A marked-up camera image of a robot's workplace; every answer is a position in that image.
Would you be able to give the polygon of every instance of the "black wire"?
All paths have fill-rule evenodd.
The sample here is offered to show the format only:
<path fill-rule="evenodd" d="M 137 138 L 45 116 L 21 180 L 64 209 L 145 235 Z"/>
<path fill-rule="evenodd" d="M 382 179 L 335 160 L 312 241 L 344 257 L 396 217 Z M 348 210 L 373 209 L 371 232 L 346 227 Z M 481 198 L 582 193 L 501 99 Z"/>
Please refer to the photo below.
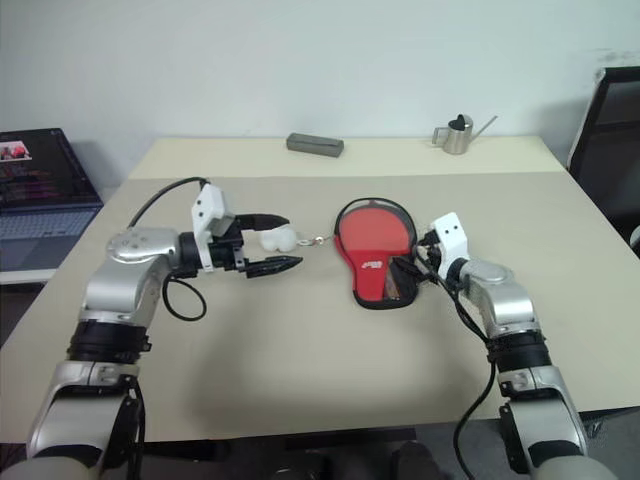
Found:
<path fill-rule="evenodd" d="M 460 434 L 462 433 L 462 429 L 467 424 L 467 421 L 469 420 L 473 412 L 476 410 L 476 408 L 478 408 L 478 406 L 480 406 L 480 404 L 484 402 L 486 398 L 489 396 L 489 392 L 491 391 L 491 387 L 493 387 L 493 382 L 495 381 L 495 379 L 496 379 L 496 363 L 491 362 L 491 373 L 489 374 L 489 381 L 484 387 L 484 390 L 482 390 L 482 393 L 480 393 L 478 398 L 476 398 L 475 402 L 473 402 L 471 406 L 467 409 L 467 411 L 464 412 L 464 415 L 458 421 L 458 424 L 456 425 L 456 429 L 453 432 L 453 449 L 456 452 L 456 458 L 458 459 L 460 468 L 462 468 L 462 471 L 465 473 L 465 475 L 469 480 L 474 480 L 475 477 L 471 473 L 471 470 L 469 470 L 469 467 L 467 467 L 467 464 L 465 463 L 464 458 L 462 458 L 462 452 L 460 451 Z"/>
<path fill-rule="evenodd" d="M 144 215 L 145 212 L 147 210 L 149 210 L 151 205 L 153 205 L 165 193 L 173 190 L 176 187 L 179 187 L 181 185 L 185 185 L 187 183 L 192 183 L 192 182 L 200 183 L 200 189 L 202 189 L 202 187 L 204 187 L 207 183 L 210 183 L 209 180 L 207 180 L 204 177 L 188 177 L 188 178 L 183 178 L 182 180 L 178 180 L 177 182 L 170 183 L 166 187 L 160 189 L 153 197 L 151 197 L 149 200 L 147 200 L 144 203 L 144 205 L 142 205 L 142 207 L 140 207 L 140 209 L 136 212 L 136 214 L 133 216 L 133 218 L 129 222 L 129 225 L 127 226 L 127 228 L 135 227 L 135 225 L 140 220 L 140 217 L 142 217 L 142 215 Z"/>
<path fill-rule="evenodd" d="M 480 329 L 480 327 L 473 320 L 473 318 L 471 318 L 471 315 L 469 315 L 469 312 L 464 308 L 464 305 L 462 305 L 462 303 L 460 302 L 460 286 L 455 287 L 455 290 L 452 289 L 428 262 L 423 260 L 420 256 L 416 256 L 416 257 L 420 261 L 420 263 L 422 263 L 429 270 L 429 272 L 434 276 L 436 281 L 447 292 L 447 295 L 449 295 L 449 297 L 451 298 L 451 300 L 453 301 L 456 307 L 456 312 L 458 313 L 460 320 L 462 320 L 462 323 L 469 330 L 471 330 L 480 340 L 482 340 L 483 343 L 486 345 L 489 342 L 489 338 Z M 478 398 L 476 398 L 476 400 L 471 404 L 471 406 L 467 409 L 467 411 L 464 412 L 464 415 L 462 416 L 462 418 L 460 418 L 460 420 L 456 424 L 456 428 L 453 432 L 453 450 L 455 451 L 456 459 L 460 464 L 460 468 L 462 468 L 462 471 L 465 473 L 465 475 L 469 480 L 474 480 L 475 477 L 471 473 L 471 470 L 469 470 L 469 467 L 467 467 L 467 464 L 464 461 L 464 458 L 462 457 L 462 451 L 460 450 L 460 435 L 465 425 L 467 424 L 467 421 L 469 420 L 471 415 L 473 415 L 473 412 L 476 410 L 476 408 L 478 408 L 478 406 L 482 404 L 482 402 L 486 400 L 486 398 L 489 396 L 489 392 L 491 392 L 491 388 L 493 387 L 493 382 L 496 379 L 496 364 L 495 362 L 490 362 L 490 364 L 491 364 L 491 372 L 489 373 L 489 380 L 487 381 L 487 384 L 484 387 L 484 390 L 482 390 Z"/>
<path fill-rule="evenodd" d="M 182 315 L 181 313 L 178 313 L 172 306 L 171 306 L 171 302 L 169 301 L 169 294 L 168 294 L 168 290 L 169 290 L 169 284 L 170 283 L 177 283 L 182 285 L 183 287 L 188 288 L 189 290 L 191 290 L 196 297 L 198 297 L 198 299 L 200 300 L 200 303 L 202 304 L 202 312 L 200 312 L 199 315 L 196 315 L 194 317 L 187 317 L 185 315 Z M 185 321 L 185 322 L 195 322 L 197 320 L 200 320 L 201 318 L 203 318 L 206 314 L 207 314 L 207 301 L 204 299 L 204 297 L 202 296 L 202 294 L 198 291 L 198 289 L 196 289 L 196 287 L 194 287 L 193 285 L 184 282 L 182 280 L 177 279 L 176 277 L 173 276 L 173 274 L 169 274 L 167 275 L 164 280 L 162 281 L 162 301 L 164 302 L 164 306 L 167 309 L 167 311 L 173 315 L 174 317 L 176 317 L 179 320 Z"/>
<path fill-rule="evenodd" d="M 462 305 L 462 303 L 460 302 L 460 296 L 459 296 L 460 289 L 458 288 L 455 291 L 452 290 L 451 287 L 449 287 L 449 285 L 447 284 L 447 282 L 438 274 L 436 270 L 434 270 L 434 268 L 428 262 L 426 262 L 420 256 L 416 256 L 416 258 L 422 265 L 424 265 L 429 270 L 431 275 L 433 275 L 433 277 L 440 284 L 440 286 L 444 288 L 444 291 L 447 292 L 447 295 L 449 295 L 449 297 L 453 301 L 453 304 L 456 307 L 456 312 L 458 313 L 458 316 L 460 317 L 460 320 L 462 320 L 462 323 L 464 324 L 464 326 L 467 327 L 469 330 L 471 330 L 471 332 L 473 332 L 473 334 L 476 335 L 484 343 L 487 343 L 489 339 L 484 334 L 484 332 L 480 329 L 478 324 L 473 320 L 473 318 L 471 318 L 471 315 L 469 315 L 469 312 L 467 312 L 467 309 L 464 308 L 464 305 Z"/>
<path fill-rule="evenodd" d="M 142 457 L 144 455 L 144 437 L 147 430 L 147 411 L 144 406 L 144 398 L 140 384 L 136 380 L 133 385 L 136 399 L 140 402 L 140 414 L 138 416 L 138 441 L 134 446 L 133 455 L 129 458 L 127 466 L 127 480 L 140 480 L 142 476 Z"/>

